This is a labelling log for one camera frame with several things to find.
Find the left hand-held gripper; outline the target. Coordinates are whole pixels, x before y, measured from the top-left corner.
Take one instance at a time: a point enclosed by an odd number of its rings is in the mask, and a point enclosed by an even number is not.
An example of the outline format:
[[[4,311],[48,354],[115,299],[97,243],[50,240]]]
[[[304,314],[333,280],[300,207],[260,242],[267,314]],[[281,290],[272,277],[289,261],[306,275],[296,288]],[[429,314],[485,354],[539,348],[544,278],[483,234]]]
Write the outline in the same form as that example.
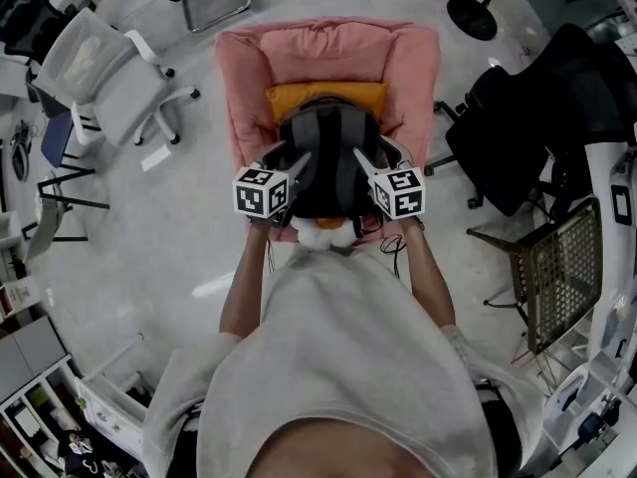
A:
[[[312,154],[306,152],[287,170],[278,169],[286,154],[287,143],[279,140],[262,147],[255,163],[241,167],[232,181],[234,210],[250,219],[273,220],[286,227],[297,188],[312,182],[309,165]]]

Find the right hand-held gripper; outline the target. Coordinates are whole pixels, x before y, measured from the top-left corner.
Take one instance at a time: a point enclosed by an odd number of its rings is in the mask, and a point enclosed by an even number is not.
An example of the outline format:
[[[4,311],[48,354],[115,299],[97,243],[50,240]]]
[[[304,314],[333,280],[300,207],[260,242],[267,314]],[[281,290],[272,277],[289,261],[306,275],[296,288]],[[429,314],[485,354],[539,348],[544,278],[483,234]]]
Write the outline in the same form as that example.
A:
[[[390,169],[376,167],[355,148],[353,154],[369,180],[373,199],[391,220],[420,216],[425,212],[425,184],[421,170],[414,167],[411,152],[396,140],[381,135],[379,146]]]

